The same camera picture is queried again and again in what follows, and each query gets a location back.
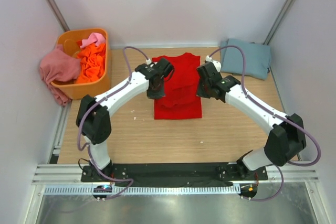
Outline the red t shirt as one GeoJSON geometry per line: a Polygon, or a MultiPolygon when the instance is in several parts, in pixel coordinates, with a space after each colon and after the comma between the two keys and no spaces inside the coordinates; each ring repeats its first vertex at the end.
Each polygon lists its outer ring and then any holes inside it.
{"type": "Polygon", "coordinates": [[[152,60],[168,60],[174,67],[171,78],[165,78],[165,96],[154,101],[154,118],[156,120],[185,120],[202,117],[201,98],[197,96],[199,75],[196,68],[200,66],[201,57],[190,52],[180,56],[159,56],[152,60]]]}

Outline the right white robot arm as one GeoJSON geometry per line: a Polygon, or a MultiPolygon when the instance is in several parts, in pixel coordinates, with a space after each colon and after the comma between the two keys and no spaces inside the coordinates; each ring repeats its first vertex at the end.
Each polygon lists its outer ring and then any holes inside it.
{"type": "Polygon", "coordinates": [[[288,116],[269,106],[244,89],[241,81],[228,75],[222,77],[213,62],[206,62],[196,69],[199,75],[197,95],[228,103],[250,117],[267,134],[264,147],[249,151],[236,162],[238,177],[248,180],[257,169],[284,166],[306,146],[301,131],[303,120],[297,115],[288,116]]]}

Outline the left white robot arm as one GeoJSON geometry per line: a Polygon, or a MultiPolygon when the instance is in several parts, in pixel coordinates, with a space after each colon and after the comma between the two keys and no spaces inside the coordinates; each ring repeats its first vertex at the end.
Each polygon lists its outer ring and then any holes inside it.
{"type": "Polygon", "coordinates": [[[170,79],[173,73],[173,65],[164,58],[158,62],[148,61],[137,66],[128,78],[110,90],[81,99],[76,118],[78,150],[88,149],[93,176],[98,181],[106,182],[111,177],[112,161],[107,139],[112,132],[112,116],[141,93],[145,92],[153,100],[164,97],[165,78],[170,79]]]}

